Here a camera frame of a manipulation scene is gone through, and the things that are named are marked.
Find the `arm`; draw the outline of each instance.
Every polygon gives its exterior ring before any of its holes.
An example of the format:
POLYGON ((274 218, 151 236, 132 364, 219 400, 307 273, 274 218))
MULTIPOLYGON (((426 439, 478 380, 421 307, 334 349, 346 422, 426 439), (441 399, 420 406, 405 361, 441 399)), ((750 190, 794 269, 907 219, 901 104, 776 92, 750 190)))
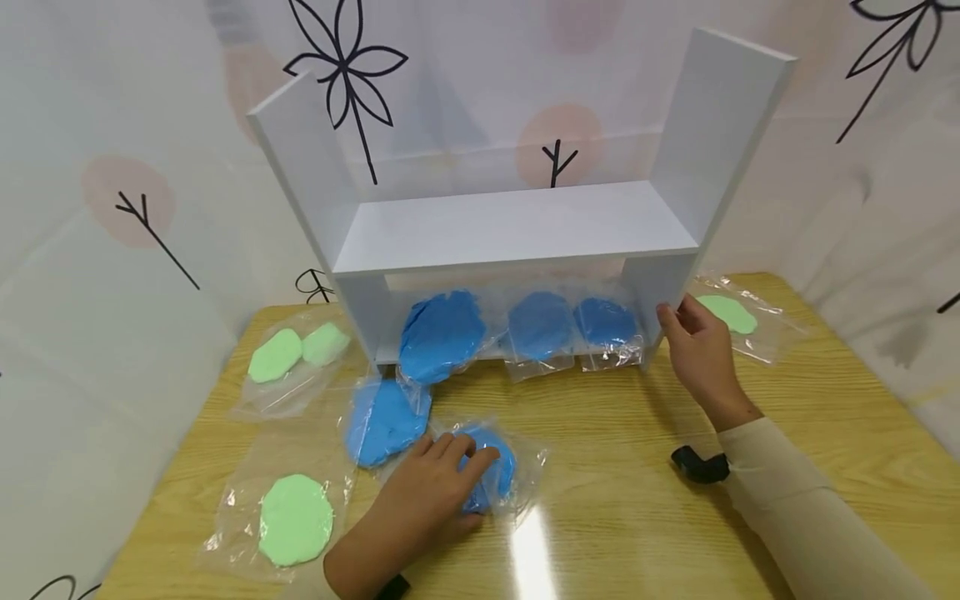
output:
POLYGON ((369 600, 400 571, 483 522, 464 502, 500 453, 469 435, 420 438, 365 515, 277 600, 369 600), (460 459, 469 456, 463 470, 460 459))
POLYGON ((691 296, 658 309, 681 383, 730 463, 733 506, 800 599, 929 598, 930 591, 740 388, 730 332, 691 296))

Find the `green play dough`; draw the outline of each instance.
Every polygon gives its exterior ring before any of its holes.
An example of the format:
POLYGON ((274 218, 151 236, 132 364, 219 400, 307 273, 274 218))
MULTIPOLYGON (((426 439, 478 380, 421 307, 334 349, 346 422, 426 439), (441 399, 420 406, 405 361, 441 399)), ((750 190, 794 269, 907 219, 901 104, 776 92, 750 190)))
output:
POLYGON ((256 383, 280 379, 297 364, 303 354, 303 342, 293 329, 281 329, 250 359, 247 374, 256 383))
POLYGON ((323 367, 340 358, 349 345, 350 336, 341 331, 337 325, 324 323, 322 327, 303 339, 303 360, 311 365, 323 367))
POLYGON ((743 304, 726 296, 698 296, 697 300, 727 324, 730 331, 750 335, 756 330, 756 317, 743 304))
POLYGON ((324 488, 306 475, 277 479, 260 506, 260 552, 276 566, 320 556, 333 531, 333 507, 324 488))

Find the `plastic bag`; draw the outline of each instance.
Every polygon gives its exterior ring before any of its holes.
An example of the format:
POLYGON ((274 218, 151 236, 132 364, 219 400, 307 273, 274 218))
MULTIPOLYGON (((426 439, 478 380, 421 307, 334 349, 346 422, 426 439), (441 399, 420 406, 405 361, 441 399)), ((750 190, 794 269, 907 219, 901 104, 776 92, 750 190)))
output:
POLYGON ((728 321, 733 349, 773 365, 793 344, 807 336, 806 330, 783 314, 782 308, 768 304, 752 292, 734 284, 727 276, 703 272, 690 283, 687 292, 701 302, 704 297, 724 302, 720 316, 728 321))
POLYGON ((511 380, 571 369, 578 335, 565 286, 545 279, 511 286, 503 295, 506 331, 500 347, 511 380))
POLYGON ((393 379, 366 380, 353 391, 356 417, 351 415, 344 437, 350 458, 362 468, 379 468, 406 450, 426 431, 431 402, 427 387, 405 389, 393 379))
MULTIPOLYGON (((261 425, 246 458, 229 477, 215 517, 215 532, 203 544, 198 566, 266 582, 290 582, 307 561, 276 566, 260 551, 267 535, 261 521, 264 496, 288 475, 305 475, 323 488, 333 522, 323 550, 344 533, 356 464, 344 437, 351 425, 366 431, 369 415, 353 410, 352 390, 328 390, 303 414, 261 425)), ((322 543, 325 530, 315 543, 322 543)))
MULTIPOLYGON (((346 318, 324 315, 329 315, 329 311, 310 308, 267 330, 257 350, 284 330, 292 330, 300 337, 301 348, 306 348, 303 340, 316 333, 322 337, 320 343, 313 345, 312 353, 307 350, 302 352, 315 362, 310 362, 307 357, 298 358, 282 376, 262 383, 254 381, 248 372, 240 391, 240 401, 229 413, 231 419, 259 421, 295 417, 334 380, 345 363, 351 366, 348 370, 350 382, 369 370, 363 352, 358 351, 357 345, 350 347, 351 335, 346 318)), ((292 334, 287 332, 287 335, 293 339, 292 334)))
POLYGON ((573 307, 580 334, 577 353, 585 372, 643 361, 643 333, 633 296, 616 281, 582 283, 573 307))
MULTIPOLYGON (((437 429, 443 430, 443 426, 437 424, 437 429)), ((503 430, 495 419, 459 421, 446 430, 454 435, 470 435, 478 450, 488 445, 500 450, 500 458, 473 489, 464 504, 464 512, 490 511, 497 519, 521 520, 538 499, 540 478, 549 454, 547 448, 503 430)), ((465 456, 460 468, 466 463, 465 456)))
POLYGON ((400 334, 397 370, 433 385, 461 372, 502 334, 487 290, 459 288, 421 296, 400 334))

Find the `black flower drawing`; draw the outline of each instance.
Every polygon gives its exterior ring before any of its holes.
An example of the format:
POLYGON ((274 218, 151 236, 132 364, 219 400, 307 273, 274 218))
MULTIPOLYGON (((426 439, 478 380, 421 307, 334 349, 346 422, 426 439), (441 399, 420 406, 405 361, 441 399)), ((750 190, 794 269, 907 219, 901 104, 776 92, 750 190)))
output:
POLYGON ((163 243, 163 240, 160 239, 160 236, 156 234, 156 231, 154 231, 154 228, 150 226, 150 216, 147 214, 147 195, 140 194, 140 209, 137 210, 136 207, 133 206, 133 204, 129 200, 127 200, 127 196, 125 196, 123 192, 117 192, 117 194, 120 195, 120 200, 123 201, 123 204, 116 204, 114 208, 116 208, 117 210, 121 210, 123 212, 130 213, 131 215, 136 217, 136 220, 140 223, 140 225, 143 226, 144 229, 147 230, 148 233, 150 233, 150 235, 154 238, 154 241, 156 241, 157 245, 163 248, 163 251, 167 253, 167 256, 170 256, 170 260, 173 260, 174 264, 180 267, 180 271, 183 272, 184 275, 186 275, 187 279, 190 279, 190 283, 193 283, 193 287, 199 290, 200 286, 197 285, 197 282, 194 280, 194 278, 191 277, 190 274, 186 272, 186 269, 183 268, 183 265, 181 265, 180 262, 177 260, 177 258, 174 256, 174 254, 170 252, 170 249, 167 248, 167 245, 163 243))
POLYGON ((77 592, 77 578, 73 575, 61 575, 48 581, 42 588, 38 589, 34 595, 30 596, 30 600, 84 600, 84 598, 89 597, 90 594, 98 589, 100 589, 99 584, 74 599, 73 594, 77 592))
POLYGON ((293 76, 310 70, 317 76, 318 84, 326 84, 326 112, 333 123, 333 129, 344 124, 349 112, 353 113, 364 154, 367 156, 370 177, 373 185, 376 185, 376 172, 373 170, 370 147, 359 108, 380 123, 388 127, 394 126, 394 118, 387 102, 380 90, 373 85, 372 79, 393 73, 407 61, 407 56, 387 46, 361 48, 362 0, 337 2, 332 32, 304 0, 288 2, 294 18, 297 19, 297 25, 315 52, 304 52, 287 63, 283 70, 293 76))
POLYGON ((851 8, 865 19, 878 23, 888 23, 887 28, 870 42, 860 57, 853 63, 847 79, 865 73, 885 62, 876 84, 867 94, 863 104, 851 119, 851 122, 837 138, 843 141, 853 124, 859 120, 864 109, 873 100, 880 84, 887 78, 900 54, 906 49, 906 64, 917 72, 924 66, 940 37, 944 24, 944 12, 960 11, 960 0, 903 0, 903 6, 890 9, 891 0, 852 0, 851 8))
POLYGON ((960 292, 957 292, 956 296, 944 302, 944 305, 937 309, 937 314, 938 315, 944 314, 945 312, 953 308, 953 305, 956 304, 957 302, 960 302, 960 292))
POLYGON ((579 153, 579 150, 574 150, 570 153, 570 156, 566 158, 563 164, 560 163, 560 140, 558 139, 553 145, 553 152, 546 146, 542 146, 541 149, 543 153, 553 161, 553 169, 550 171, 550 187, 557 187, 557 176, 564 171, 566 165, 570 164, 570 161, 579 153))
POLYGON ((294 282, 294 287, 297 288, 298 292, 300 292, 301 294, 309 294, 309 296, 307 296, 307 299, 306 299, 307 304, 309 304, 310 301, 313 299, 313 297, 316 296, 317 294, 320 294, 321 296, 323 296, 324 301, 327 304, 330 304, 330 296, 328 296, 327 294, 334 295, 334 292, 332 289, 326 287, 320 282, 320 276, 323 274, 324 274, 323 271, 317 271, 316 269, 307 269, 306 271, 301 273, 300 276, 297 277, 297 280, 294 282), (303 287, 300 287, 300 280, 304 278, 307 279, 307 281, 304 283, 304 287, 311 285, 310 283, 311 279, 313 280, 313 284, 312 284, 313 287, 308 287, 307 289, 303 289, 303 287))

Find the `blue play dough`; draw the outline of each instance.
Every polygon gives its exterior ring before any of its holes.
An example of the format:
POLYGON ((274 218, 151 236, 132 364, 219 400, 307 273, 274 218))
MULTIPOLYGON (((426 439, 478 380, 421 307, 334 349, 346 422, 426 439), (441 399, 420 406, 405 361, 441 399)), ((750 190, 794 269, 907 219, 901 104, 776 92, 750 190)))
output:
POLYGON ((522 358, 544 361, 570 344, 573 323, 562 296, 534 292, 507 315, 514 352, 522 358))
POLYGON ((421 385, 440 383, 473 358, 486 333, 466 290, 417 302, 400 334, 400 370, 421 385))
POLYGON ((357 465, 363 468, 382 465, 423 435, 431 398, 429 390, 423 389, 420 393, 422 415, 414 413, 406 394, 393 379, 384 379, 378 386, 354 392, 344 442, 357 465))
POLYGON ((612 300, 587 298, 573 311, 573 319, 593 346, 622 346, 636 335, 634 313, 612 300))
MULTIPOLYGON (((489 473, 498 473, 496 479, 496 493, 500 498, 505 498, 510 495, 510 487, 514 481, 514 470, 516 469, 516 457, 514 453, 510 450, 510 447, 500 439, 495 433, 491 432, 489 429, 482 429, 480 427, 468 427, 464 429, 462 433, 470 435, 475 442, 477 442, 477 449, 485 448, 489 445, 500 450, 500 458, 493 461, 493 464, 488 470, 489 473)), ((460 466, 458 470, 463 470, 467 465, 469 459, 464 456, 460 459, 460 466)), ((467 501, 464 502, 464 513, 485 513, 490 509, 491 501, 487 497, 487 493, 483 489, 483 483, 486 481, 486 478, 482 478, 480 483, 477 483, 473 487, 473 491, 470 492, 470 497, 467 498, 467 501)))

